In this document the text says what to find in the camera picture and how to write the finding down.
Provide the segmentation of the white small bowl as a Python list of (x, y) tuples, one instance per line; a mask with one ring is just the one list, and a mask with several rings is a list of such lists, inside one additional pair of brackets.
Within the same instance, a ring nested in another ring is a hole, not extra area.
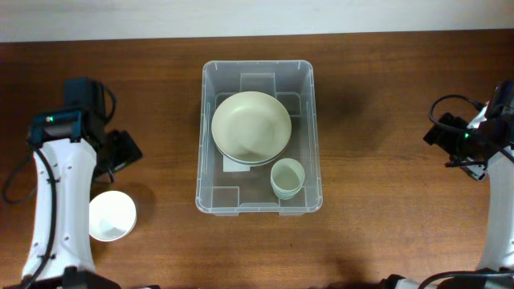
[(133, 199), (121, 191), (107, 191), (89, 203), (89, 235), (101, 242), (113, 242), (129, 234), (137, 223)]

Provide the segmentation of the clear plastic storage bin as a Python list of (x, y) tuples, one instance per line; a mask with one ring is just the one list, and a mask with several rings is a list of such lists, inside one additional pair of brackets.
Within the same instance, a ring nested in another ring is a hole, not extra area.
[(202, 69), (201, 104), (200, 211), (302, 215), (322, 206), (308, 61), (212, 60)]

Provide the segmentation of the dark blue bowl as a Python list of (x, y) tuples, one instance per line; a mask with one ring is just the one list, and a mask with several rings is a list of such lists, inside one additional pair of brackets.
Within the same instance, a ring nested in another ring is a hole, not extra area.
[(243, 142), (217, 143), (216, 149), (230, 161), (241, 165), (261, 165), (275, 160), (282, 154), (291, 141), (279, 142), (255, 142), (246, 144)]

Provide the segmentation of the cream bowl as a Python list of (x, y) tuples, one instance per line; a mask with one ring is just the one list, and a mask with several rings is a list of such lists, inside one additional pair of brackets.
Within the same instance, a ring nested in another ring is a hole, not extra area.
[(262, 92), (240, 92), (215, 110), (211, 132), (214, 143), (282, 142), (291, 138), (292, 121), (287, 109)]

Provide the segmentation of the light grey cup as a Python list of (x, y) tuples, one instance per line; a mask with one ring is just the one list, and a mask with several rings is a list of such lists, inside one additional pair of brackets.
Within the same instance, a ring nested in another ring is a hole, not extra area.
[(273, 192), (277, 191), (277, 192), (281, 192), (281, 193), (296, 193), (296, 192), (299, 193), (299, 191), (302, 189), (302, 185), (299, 185), (299, 186), (295, 187), (294, 189), (282, 189), (275, 183), (272, 183), (271, 187), (272, 187)]

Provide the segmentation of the cream white cup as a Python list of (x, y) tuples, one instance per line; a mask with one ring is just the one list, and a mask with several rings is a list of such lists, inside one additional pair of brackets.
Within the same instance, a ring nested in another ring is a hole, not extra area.
[(294, 189), (303, 185), (305, 177), (304, 167), (296, 159), (281, 159), (271, 168), (271, 183), (282, 189)]

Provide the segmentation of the mint green cup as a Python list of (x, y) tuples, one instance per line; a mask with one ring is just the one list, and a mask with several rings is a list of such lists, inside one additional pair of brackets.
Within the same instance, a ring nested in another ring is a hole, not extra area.
[(294, 198), (298, 194), (298, 192), (296, 192), (296, 193), (281, 193), (281, 192), (275, 191), (274, 194), (277, 196), (278, 199), (290, 200), (290, 199)]

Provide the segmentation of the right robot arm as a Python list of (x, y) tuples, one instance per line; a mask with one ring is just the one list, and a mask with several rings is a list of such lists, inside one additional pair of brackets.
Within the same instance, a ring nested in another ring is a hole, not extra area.
[[(473, 120), (449, 112), (435, 119), (433, 112), (444, 100), (465, 100), (478, 114)], [(423, 137), (449, 155), (447, 168), (460, 168), (480, 181), (487, 177), (490, 201), (486, 244), (473, 271), (447, 271), (418, 283), (390, 275), (379, 283), (386, 289), (512, 288), (513, 287), (513, 82), (500, 82), (483, 104), (461, 95), (437, 99), (429, 110), (433, 127)]]

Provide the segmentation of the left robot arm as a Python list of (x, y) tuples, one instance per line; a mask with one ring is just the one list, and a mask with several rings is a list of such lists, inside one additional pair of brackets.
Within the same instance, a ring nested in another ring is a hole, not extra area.
[(19, 288), (117, 288), (96, 273), (89, 240), (92, 183), (142, 158), (126, 131), (105, 127), (114, 93), (88, 77), (64, 83), (64, 105), (33, 118), (26, 139), (37, 173), (35, 224)]

